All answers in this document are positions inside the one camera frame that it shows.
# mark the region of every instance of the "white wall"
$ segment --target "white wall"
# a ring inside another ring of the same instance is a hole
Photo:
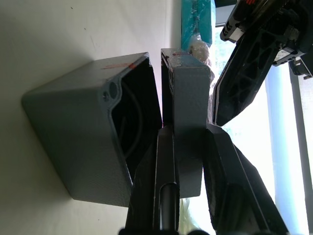
[[[0,1],[0,234],[103,235],[127,209],[74,201],[21,107],[23,93],[91,60],[179,47],[179,0]]]

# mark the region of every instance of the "red marking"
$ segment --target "red marking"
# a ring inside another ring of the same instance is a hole
[[[189,55],[188,52],[174,52],[173,55]]]
[[[124,64],[117,64],[117,65],[107,65],[102,70],[107,70],[107,69],[114,69],[114,68],[122,68],[122,67],[129,67],[130,69],[136,68],[136,65],[133,63],[124,63]]]

